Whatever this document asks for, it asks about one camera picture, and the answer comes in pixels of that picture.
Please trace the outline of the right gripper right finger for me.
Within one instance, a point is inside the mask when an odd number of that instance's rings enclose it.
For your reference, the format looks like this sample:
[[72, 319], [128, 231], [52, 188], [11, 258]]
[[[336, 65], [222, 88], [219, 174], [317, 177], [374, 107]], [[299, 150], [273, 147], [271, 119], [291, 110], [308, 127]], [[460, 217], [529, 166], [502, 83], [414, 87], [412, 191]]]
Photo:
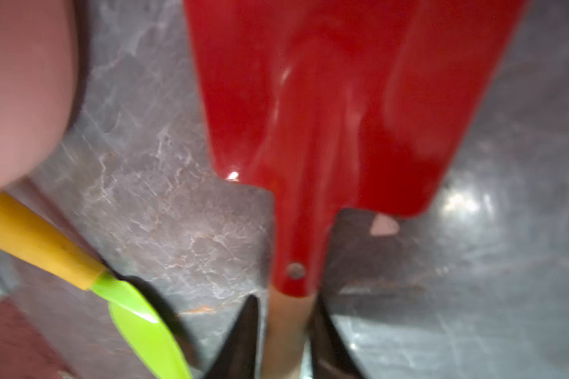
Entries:
[[315, 379], [362, 379], [364, 374], [334, 325], [321, 295], [308, 324], [311, 367]]

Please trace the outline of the red shovel wooden handle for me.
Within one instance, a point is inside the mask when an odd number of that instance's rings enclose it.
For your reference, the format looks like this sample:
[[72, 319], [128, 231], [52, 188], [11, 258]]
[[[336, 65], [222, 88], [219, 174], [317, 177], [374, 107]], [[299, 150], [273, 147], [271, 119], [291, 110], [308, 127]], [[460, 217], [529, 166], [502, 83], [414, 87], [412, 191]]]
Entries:
[[186, 1], [212, 161], [273, 194], [264, 378], [298, 378], [345, 208], [431, 203], [524, 1]]

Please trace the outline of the pink plastic bucket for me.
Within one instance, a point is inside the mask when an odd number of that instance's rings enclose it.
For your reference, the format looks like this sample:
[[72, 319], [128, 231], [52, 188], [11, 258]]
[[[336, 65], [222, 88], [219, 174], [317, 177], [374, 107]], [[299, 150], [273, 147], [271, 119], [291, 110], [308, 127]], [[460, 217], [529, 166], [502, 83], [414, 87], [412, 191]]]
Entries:
[[59, 145], [78, 75], [73, 1], [0, 1], [0, 189]]

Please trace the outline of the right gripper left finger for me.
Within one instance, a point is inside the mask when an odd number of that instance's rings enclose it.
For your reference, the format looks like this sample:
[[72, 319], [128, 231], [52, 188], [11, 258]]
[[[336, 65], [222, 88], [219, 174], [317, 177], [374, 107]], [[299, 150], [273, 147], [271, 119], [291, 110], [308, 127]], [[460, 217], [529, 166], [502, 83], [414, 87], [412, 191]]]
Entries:
[[248, 295], [205, 379], [255, 378], [259, 316], [258, 297]]

